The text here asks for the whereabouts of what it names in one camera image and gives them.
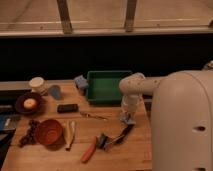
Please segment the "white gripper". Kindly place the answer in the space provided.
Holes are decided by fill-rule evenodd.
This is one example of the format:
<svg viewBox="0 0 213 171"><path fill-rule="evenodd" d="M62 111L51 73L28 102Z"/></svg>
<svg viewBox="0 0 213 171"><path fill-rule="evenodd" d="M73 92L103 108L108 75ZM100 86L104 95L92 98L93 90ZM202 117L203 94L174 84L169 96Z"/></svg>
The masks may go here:
<svg viewBox="0 0 213 171"><path fill-rule="evenodd" d="M139 95L124 95L121 101L121 113L133 118L140 103Z"/></svg>

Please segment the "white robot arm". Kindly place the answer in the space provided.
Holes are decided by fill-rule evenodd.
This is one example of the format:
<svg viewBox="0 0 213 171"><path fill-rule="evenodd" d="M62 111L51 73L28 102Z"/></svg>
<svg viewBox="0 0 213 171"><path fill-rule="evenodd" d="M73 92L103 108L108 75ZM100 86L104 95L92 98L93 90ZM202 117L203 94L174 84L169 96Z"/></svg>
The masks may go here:
<svg viewBox="0 0 213 171"><path fill-rule="evenodd" d="M126 123L135 120L142 96L152 97L152 171L213 171L213 69L135 73L119 89Z"/></svg>

